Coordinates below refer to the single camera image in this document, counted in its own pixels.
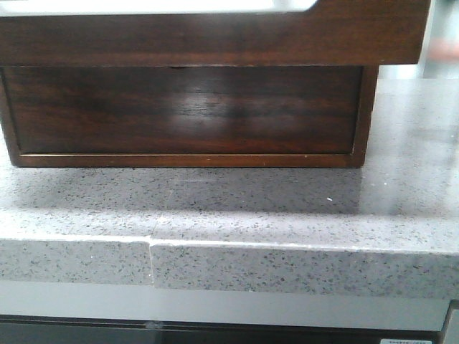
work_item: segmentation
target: sticker label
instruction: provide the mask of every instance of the sticker label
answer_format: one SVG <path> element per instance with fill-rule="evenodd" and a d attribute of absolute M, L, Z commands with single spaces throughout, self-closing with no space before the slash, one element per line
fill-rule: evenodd
<path fill-rule="evenodd" d="M 381 339 L 380 344 L 432 344 L 431 340 Z"/>

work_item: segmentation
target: dark wood grain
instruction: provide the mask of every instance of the dark wood grain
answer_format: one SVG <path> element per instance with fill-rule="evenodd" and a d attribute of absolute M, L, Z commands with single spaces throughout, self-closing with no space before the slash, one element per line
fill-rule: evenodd
<path fill-rule="evenodd" d="M 429 0 L 318 0 L 284 14 L 0 18 L 2 66 L 416 63 Z"/>
<path fill-rule="evenodd" d="M 359 115 L 357 116 L 352 157 L 356 167 L 364 165 L 371 113 L 378 81 L 379 66 L 365 66 L 361 78 Z"/>
<path fill-rule="evenodd" d="M 21 167 L 322 167 L 356 166 L 352 154 L 21 154 Z"/>
<path fill-rule="evenodd" d="M 6 148 L 11 162 L 14 165 L 19 165 L 19 142 L 17 140 L 14 116 L 10 111 L 9 97 L 5 88 L 5 76 L 3 69 L 0 69 L 0 122 L 3 130 L 3 135 L 6 141 Z"/>
<path fill-rule="evenodd" d="M 361 67 L 4 73 L 22 154 L 305 155 L 354 146 Z"/>

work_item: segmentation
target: granite countertop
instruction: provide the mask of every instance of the granite countertop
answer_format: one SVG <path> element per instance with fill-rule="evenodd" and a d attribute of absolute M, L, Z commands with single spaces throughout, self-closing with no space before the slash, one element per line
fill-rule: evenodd
<path fill-rule="evenodd" d="M 11 166 L 0 280 L 459 298 L 459 80 L 380 80 L 362 169 Z"/>

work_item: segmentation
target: wooden tray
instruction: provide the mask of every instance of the wooden tray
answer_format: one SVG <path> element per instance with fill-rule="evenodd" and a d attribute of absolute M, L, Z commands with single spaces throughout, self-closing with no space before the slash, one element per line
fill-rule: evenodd
<path fill-rule="evenodd" d="M 359 167 L 378 65 L 417 61 L 427 8 L 0 18 L 11 161 Z"/>

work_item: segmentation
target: white surface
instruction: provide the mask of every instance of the white surface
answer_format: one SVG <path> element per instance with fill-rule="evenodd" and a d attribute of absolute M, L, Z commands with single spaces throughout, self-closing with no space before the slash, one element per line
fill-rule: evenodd
<path fill-rule="evenodd" d="M 439 331 L 448 303 L 383 297 L 0 282 L 0 314 L 5 315 Z"/>
<path fill-rule="evenodd" d="M 306 11 L 316 0 L 0 1 L 0 16 Z"/>

